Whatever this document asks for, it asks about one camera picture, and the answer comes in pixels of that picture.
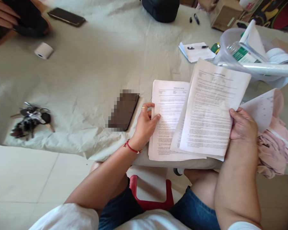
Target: smartphone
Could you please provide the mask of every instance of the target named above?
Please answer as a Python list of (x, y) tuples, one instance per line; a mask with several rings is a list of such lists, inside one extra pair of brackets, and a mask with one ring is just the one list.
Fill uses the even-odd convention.
[(80, 27), (85, 22), (85, 18), (79, 15), (73, 14), (71, 12), (68, 12), (66, 10), (63, 10), (61, 8), (55, 8), (49, 11), (48, 15), (51, 18), (60, 20), (62, 22), (65, 22), (75, 27)]
[(114, 131), (127, 131), (139, 98), (136, 93), (121, 93), (106, 127), (113, 128)]

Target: bracelet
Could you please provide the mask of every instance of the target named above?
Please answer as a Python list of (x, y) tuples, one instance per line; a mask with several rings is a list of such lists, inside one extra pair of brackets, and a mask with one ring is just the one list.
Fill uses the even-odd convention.
[(132, 152), (135, 152), (135, 153), (137, 153), (137, 154), (141, 153), (142, 150), (137, 151), (137, 150), (132, 149), (132, 148), (129, 146), (129, 144), (128, 144), (129, 140), (130, 140), (130, 139), (128, 139), (127, 142), (124, 144), (124, 147), (126, 147), (126, 145), (127, 145), (128, 148), (129, 148)]

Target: white tablecloth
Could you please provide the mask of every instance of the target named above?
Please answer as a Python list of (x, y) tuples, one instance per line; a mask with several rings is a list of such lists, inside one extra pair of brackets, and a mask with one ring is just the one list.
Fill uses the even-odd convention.
[[(206, 42), (212, 46), (221, 32), (210, 28), (206, 13), (180, 6), (173, 23), (156, 22), (137, 0), (54, 1), (86, 18), (75, 28), (49, 18), (53, 33), (40, 39), (16, 36), (0, 47), (0, 145), (18, 146), (78, 154), (93, 160), (107, 159), (132, 136), (144, 102), (151, 101), (155, 79), (190, 81), (194, 64), (178, 49), (179, 43)], [(189, 18), (197, 13), (200, 26)], [(268, 40), (288, 42), (288, 34), (261, 28)], [(46, 42), (54, 48), (48, 60), (34, 54)], [(128, 132), (105, 129), (108, 116), (120, 90), (140, 93), (140, 100)], [(246, 93), (249, 100), (270, 90), (265, 83), (254, 83)], [(288, 126), (288, 85), (283, 88), (285, 108), (282, 119)], [(29, 141), (9, 135), (27, 101), (51, 110), (51, 133), (39, 125)], [(215, 159), (184, 162), (149, 161), (147, 148), (137, 165), (218, 168)]]

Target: pink cloth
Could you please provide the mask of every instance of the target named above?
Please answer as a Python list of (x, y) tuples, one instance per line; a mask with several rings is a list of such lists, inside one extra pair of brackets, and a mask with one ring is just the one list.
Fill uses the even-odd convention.
[(288, 130), (279, 118), (283, 110), (284, 99), (280, 90), (275, 90), (273, 98), (273, 116), (269, 128), (258, 133), (257, 145), (259, 163), (257, 172), (271, 179), (284, 175), (288, 164)]

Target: marker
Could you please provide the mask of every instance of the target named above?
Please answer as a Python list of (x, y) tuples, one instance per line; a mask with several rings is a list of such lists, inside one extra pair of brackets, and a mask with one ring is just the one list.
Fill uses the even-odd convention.
[(197, 24), (199, 25), (199, 19), (198, 19), (198, 17), (197, 17), (196, 14), (194, 14), (194, 19), (195, 19), (195, 21), (197, 22)]
[(196, 47), (188, 47), (188, 50), (194, 50), (195, 48), (201, 48), (201, 49), (205, 49), (208, 48), (209, 46), (196, 46)]

